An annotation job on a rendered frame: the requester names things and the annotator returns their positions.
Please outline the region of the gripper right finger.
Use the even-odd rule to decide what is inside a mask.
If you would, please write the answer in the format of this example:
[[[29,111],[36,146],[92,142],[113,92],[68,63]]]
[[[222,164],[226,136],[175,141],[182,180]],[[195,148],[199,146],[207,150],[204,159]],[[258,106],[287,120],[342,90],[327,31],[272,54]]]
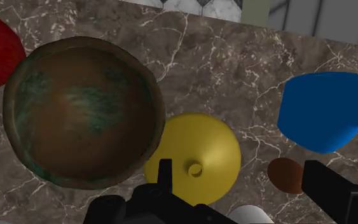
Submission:
[[[358,224],[358,185],[317,160],[307,160],[301,189],[337,224]]]

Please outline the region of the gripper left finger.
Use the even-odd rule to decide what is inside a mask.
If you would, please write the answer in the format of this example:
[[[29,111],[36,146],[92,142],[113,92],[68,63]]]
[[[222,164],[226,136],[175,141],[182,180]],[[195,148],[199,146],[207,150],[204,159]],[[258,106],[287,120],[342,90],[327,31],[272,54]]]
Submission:
[[[172,161],[159,162],[155,184],[138,186],[132,199],[103,195],[93,199],[83,224],[174,224],[174,210],[167,205],[172,196]]]

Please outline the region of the brown egg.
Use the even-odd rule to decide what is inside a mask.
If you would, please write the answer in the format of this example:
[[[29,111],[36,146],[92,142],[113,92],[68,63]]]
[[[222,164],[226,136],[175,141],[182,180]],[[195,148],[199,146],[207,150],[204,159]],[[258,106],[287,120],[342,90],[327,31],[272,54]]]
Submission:
[[[290,194],[301,194],[303,167],[290,158],[273,159],[267,168],[270,182],[280,191]]]

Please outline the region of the yellow funnel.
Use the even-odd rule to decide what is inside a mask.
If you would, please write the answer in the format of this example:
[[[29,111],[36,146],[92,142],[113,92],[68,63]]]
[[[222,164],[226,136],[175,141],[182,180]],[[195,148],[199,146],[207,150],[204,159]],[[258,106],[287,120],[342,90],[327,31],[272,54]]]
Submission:
[[[241,165],[233,131],[203,113],[183,113],[167,120],[158,149],[144,164],[148,183],[156,183],[163,158],[172,160],[173,194],[192,206],[209,205],[229,192]]]

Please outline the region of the blue curved object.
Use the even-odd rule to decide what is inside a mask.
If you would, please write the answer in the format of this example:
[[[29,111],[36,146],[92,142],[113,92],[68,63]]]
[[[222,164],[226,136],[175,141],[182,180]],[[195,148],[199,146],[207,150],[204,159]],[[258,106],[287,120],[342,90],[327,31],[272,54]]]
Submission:
[[[332,153],[358,133],[358,74],[310,73],[286,82],[277,127],[296,144]]]

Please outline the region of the white rounded object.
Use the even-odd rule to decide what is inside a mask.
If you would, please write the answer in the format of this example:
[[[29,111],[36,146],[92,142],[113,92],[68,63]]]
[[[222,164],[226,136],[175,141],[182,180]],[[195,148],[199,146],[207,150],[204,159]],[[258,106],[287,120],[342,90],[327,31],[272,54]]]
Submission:
[[[258,206],[238,206],[228,214],[238,224],[274,224],[272,219]]]

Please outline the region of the brown green patina bowl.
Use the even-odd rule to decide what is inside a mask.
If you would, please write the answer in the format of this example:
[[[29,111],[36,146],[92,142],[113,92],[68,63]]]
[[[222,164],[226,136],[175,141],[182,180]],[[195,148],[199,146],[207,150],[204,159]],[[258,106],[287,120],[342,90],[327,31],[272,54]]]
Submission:
[[[15,155],[64,188],[98,190],[126,180],[156,151],[165,121],[153,73],[99,38],[36,48],[4,88],[3,124]]]

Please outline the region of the grey panelled cabinet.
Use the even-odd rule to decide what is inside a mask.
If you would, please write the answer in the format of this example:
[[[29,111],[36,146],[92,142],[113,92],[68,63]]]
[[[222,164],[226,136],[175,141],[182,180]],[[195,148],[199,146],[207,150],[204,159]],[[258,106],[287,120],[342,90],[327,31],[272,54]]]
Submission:
[[[272,0],[268,27],[358,45],[358,0]]]

